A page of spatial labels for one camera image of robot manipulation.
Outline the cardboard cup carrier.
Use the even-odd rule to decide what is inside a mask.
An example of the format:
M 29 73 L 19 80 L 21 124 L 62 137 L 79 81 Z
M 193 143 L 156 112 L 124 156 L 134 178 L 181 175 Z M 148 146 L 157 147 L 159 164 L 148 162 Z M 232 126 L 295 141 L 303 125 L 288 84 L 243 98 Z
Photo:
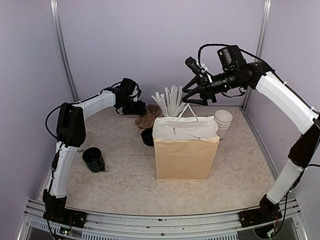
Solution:
M 150 129 L 153 127 L 156 118 L 162 113 L 161 108 L 156 104 L 149 104 L 146 106 L 146 114 L 139 116 L 134 124 L 139 129 Z

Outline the brown paper bag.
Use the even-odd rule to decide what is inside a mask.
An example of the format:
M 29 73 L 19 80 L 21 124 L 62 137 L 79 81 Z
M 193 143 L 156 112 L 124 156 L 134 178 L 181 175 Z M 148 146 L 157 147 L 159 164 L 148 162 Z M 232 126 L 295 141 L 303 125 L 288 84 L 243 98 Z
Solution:
M 153 125 L 156 179 L 206 181 L 220 138 L 213 115 L 158 117 Z

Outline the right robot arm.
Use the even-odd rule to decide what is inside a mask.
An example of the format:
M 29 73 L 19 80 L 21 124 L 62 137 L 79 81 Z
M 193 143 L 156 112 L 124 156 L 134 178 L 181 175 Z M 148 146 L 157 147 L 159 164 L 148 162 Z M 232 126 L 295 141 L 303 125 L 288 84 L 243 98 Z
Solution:
M 239 213 L 244 226 L 280 219 L 281 200 L 299 183 L 320 145 L 320 113 L 292 90 L 266 61 L 256 57 L 255 61 L 247 62 L 244 55 L 250 53 L 237 45 L 218 44 L 220 49 L 217 55 L 222 73 L 210 73 L 201 63 L 201 53 L 206 47 L 210 47 L 210 44 L 202 45 L 196 58 L 190 56 L 185 60 L 194 77 L 182 89 L 185 93 L 182 98 L 184 103 L 206 106 L 208 101 L 217 101 L 217 94 L 225 95 L 236 88 L 250 88 L 273 103 L 299 132 L 286 163 L 258 207 Z

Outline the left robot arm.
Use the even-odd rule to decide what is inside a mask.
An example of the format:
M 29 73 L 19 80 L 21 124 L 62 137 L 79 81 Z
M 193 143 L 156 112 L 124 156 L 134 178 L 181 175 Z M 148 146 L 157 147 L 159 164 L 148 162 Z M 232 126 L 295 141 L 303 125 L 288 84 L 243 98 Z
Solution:
M 65 102 L 56 107 L 59 115 L 56 133 L 52 135 L 56 139 L 56 150 L 49 182 L 42 196 L 44 219 L 63 223 L 70 218 L 70 211 L 65 207 L 67 179 L 73 157 L 86 140 L 86 119 L 111 107 L 121 110 L 121 115 L 143 116 L 147 109 L 145 102 L 139 100 L 141 93 L 134 80 L 124 78 L 84 100 Z

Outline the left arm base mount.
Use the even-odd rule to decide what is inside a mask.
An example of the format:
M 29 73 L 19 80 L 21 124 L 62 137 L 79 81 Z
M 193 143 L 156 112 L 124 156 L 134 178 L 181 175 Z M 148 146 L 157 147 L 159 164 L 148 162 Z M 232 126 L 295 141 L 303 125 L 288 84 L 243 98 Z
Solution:
M 43 218 L 54 223 L 83 229 L 86 223 L 87 213 L 68 208 L 64 208 L 61 211 L 48 209 L 45 210 Z

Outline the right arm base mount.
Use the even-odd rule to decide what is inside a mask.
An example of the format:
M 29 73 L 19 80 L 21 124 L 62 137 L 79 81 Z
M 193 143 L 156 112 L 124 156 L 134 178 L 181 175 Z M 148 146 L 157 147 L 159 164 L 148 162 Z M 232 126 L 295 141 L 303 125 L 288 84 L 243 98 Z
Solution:
M 238 214 L 242 228 L 260 225 L 282 218 L 278 205 L 262 205 L 254 209 L 245 209 Z

